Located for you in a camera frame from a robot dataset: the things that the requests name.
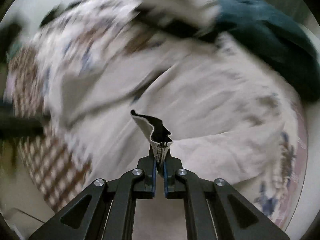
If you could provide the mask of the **floral fleece blanket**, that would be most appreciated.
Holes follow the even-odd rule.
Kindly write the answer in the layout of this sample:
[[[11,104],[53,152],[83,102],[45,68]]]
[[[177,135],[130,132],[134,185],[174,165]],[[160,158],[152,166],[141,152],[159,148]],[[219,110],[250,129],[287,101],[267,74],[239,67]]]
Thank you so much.
[[[281,133],[281,177],[275,186],[265,175],[233,184],[259,210],[274,222],[273,213],[287,194],[297,139],[297,119],[291,105],[300,103],[296,91],[266,63],[251,54],[228,33],[214,43],[194,38],[178,38],[135,20],[141,0],[85,0],[41,27],[22,44],[9,63],[15,83],[9,87],[15,114],[30,117],[47,114],[44,138],[20,144],[29,173],[50,207],[59,211],[86,185],[92,173],[92,158],[78,157],[67,144],[65,135],[53,122],[48,104],[52,83],[61,72],[88,74],[103,70],[121,55],[159,47],[166,39],[192,40],[201,45],[223,48],[223,37],[263,63],[276,74],[286,99],[286,122]]]

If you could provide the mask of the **beige small garment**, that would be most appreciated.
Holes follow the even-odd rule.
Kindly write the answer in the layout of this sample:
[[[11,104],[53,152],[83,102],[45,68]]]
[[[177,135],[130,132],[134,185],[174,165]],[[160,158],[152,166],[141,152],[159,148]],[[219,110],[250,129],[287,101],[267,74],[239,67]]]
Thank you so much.
[[[61,72],[48,104],[55,128],[90,180],[121,176],[147,154],[170,151],[206,179],[281,177],[287,106],[279,77],[225,35],[223,48],[166,39],[103,70]]]

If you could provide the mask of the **dark teal garment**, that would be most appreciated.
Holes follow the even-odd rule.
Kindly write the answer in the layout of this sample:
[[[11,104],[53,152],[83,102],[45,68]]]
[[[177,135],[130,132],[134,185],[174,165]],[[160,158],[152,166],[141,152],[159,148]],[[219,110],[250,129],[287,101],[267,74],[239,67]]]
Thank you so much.
[[[318,53],[291,17],[262,0],[219,2],[214,37],[228,32],[278,72],[302,100],[319,100]]]

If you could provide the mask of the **white and black folded garment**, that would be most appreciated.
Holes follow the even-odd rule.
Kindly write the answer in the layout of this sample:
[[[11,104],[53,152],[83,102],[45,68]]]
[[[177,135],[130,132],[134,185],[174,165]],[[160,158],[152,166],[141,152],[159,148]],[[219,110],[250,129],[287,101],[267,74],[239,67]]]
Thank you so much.
[[[221,13],[219,0],[141,0],[135,20],[180,38],[210,33]]]

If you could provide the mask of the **pink striped bed sheet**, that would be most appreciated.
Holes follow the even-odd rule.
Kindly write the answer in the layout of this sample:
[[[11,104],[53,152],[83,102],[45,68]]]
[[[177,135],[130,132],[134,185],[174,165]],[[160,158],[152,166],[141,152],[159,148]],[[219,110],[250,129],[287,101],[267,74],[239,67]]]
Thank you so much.
[[[280,199],[273,213],[274,223],[284,231],[292,220],[302,194],[308,162],[308,129],[304,109],[300,103],[293,103],[291,107],[297,119],[295,157],[287,194]]]

